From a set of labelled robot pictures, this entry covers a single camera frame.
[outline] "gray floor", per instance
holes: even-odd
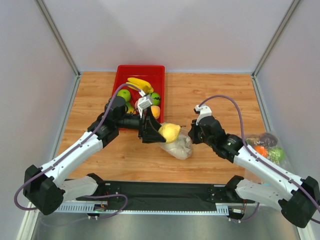
[[[248,214],[252,210],[253,207],[248,207]],[[53,213],[43,220],[47,224],[58,225],[85,216],[79,213]],[[281,213],[268,207],[261,207],[251,221],[240,224],[229,222],[224,216],[119,214],[63,227],[45,227],[38,221],[36,227],[33,240],[300,239],[297,229]]]

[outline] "wooden tabletop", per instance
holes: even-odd
[[[104,111],[111,97],[115,72],[85,72],[72,106],[59,153],[71,146]],[[191,128],[195,105],[212,95],[227,95],[239,105],[246,134],[264,132],[250,75],[167,73],[165,75],[166,123]],[[231,102],[215,98],[207,103],[226,133],[240,135],[240,121]],[[100,152],[88,158],[70,176],[95,173],[104,180],[225,184],[244,169],[216,156],[205,144],[193,145],[193,154],[178,160],[156,143],[142,144],[138,132],[122,130]]]

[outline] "banana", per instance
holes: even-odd
[[[140,90],[144,91],[146,94],[151,94],[154,92],[154,89],[149,82],[139,78],[129,77],[126,83],[136,86]]]

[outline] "plastic bag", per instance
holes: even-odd
[[[191,138],[188,136],[188,130],[183,127],[176,141],[172,143],[160,142],[158,145],[170,155],[180,160],[189,158],[193,150]]]
[[[262,134],[250,134],[245,136],[245,141],[248,145],[254,148],[259,154],[269,159],[280,167],[284,167],[286,154],[280,147],[278,138],[273,132],[264,132]],[[264,181],[253,174],[252,172],[245,170],[244,178],[255,182],[264,183]]]

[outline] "gray wall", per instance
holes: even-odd
[[[269,119],[299,175],[320,182],[320,1],[302,1],[258,83]],[[312,225],[320,239],[320,226]]]
[[[252,72],[292,0],[45,0],[81,71]]]
[[[18,234],[14,194],[27,167],[49,160],[74,81],[35,2],[0,0],[0,239]]]

